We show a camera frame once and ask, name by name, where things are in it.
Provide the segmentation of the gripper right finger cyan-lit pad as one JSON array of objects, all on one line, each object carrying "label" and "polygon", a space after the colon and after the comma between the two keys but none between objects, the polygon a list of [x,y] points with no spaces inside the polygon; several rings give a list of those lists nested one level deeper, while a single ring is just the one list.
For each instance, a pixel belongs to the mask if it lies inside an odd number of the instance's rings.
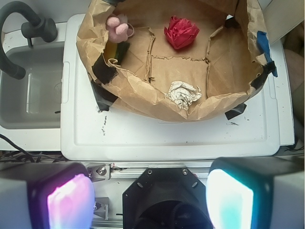
[{"label": "gripper right finger cyan-lit pad", "polygon": [[303,229],[305,159],[217,158],[206,181],[206,204],[216,229]]}]

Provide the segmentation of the gripper left finger pink-lit pad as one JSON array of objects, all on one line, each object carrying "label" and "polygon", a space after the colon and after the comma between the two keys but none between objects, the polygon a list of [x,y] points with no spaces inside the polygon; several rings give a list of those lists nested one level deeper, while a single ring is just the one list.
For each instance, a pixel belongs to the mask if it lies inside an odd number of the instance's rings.
[{"label": "gripper left finger pink-lit pad", "polygon": [[2,229],[88,229],[95,192],[81,163],[2,163]]}]

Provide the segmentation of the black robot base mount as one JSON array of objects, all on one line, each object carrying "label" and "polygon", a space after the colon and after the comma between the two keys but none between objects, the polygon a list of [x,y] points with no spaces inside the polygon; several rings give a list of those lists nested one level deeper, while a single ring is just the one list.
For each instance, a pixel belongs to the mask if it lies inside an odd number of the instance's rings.
[{"label": "black robot base mount", "polygon": [[212,229],[205,194],[187,168],[148,168],[122,195],[123,228]]}]

